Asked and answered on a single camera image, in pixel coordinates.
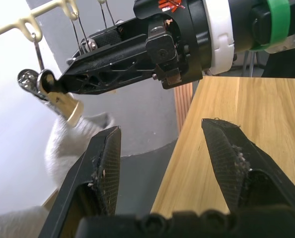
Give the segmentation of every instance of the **wooden surface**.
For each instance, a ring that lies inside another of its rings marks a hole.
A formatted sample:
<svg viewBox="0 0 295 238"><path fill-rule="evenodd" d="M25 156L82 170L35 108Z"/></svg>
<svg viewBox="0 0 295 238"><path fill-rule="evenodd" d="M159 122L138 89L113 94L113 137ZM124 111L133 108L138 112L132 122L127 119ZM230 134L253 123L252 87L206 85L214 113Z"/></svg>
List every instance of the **wooden surface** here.
<svg viewBox="0 0 295 238"><path fill-rule="evenodd" d="M178 134L181 132L193 98L193 84L188 83L174 88L176 121Z"/></svg>
<svg viewBox="0 0 295 238"><path fill-rule="evenodd" d="M240 125L295 184L295 79L207 77L200 81L152 212L170 217L181 210L228 211L201 129L203 118Z"/></svg>

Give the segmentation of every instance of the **white wall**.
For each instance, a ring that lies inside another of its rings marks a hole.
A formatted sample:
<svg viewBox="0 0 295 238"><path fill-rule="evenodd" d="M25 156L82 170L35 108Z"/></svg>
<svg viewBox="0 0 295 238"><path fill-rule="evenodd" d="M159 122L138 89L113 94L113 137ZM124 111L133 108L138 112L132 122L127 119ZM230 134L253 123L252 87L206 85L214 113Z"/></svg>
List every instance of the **white wall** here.
<svg viewBox="0 0 295 238"><path fill-rule="evenodd" d="M0 26L28 12L25 0L2 0ZM45 39L40 47L45 67L58 77ZM34 45L13 29L0 36L0 213L41 205L55 188L44 150L56 115L17 85L25 68L39 71Z"/></svg>

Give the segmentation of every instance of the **gray wall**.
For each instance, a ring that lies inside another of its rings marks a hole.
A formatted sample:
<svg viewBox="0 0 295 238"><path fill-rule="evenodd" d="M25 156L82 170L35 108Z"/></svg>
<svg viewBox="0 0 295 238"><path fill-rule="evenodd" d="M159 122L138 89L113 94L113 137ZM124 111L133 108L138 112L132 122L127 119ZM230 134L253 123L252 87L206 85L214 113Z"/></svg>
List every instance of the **gray wall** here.
<svg viewBox="0 0 295 238"><path fill-rule="evenodd" d="M48 0L27 0L35 8ZM86 35L104 29L100 5L97 0L77 0L80 18ZM109 0L115 20L134 17L134 0ZM105 6L108 26L112 26ZM60 8L40 17L44 37L62 72L67 68L66 59L77 50L70 20ZM77 27L79 39L81 30ZM110 112L122 129L122 155L144 153L160 148L177 138L176 114L173 90L163 90L158 81L146 81L118 89L116 93L99 96L78 96L85 103L85 114Z"/></svg>

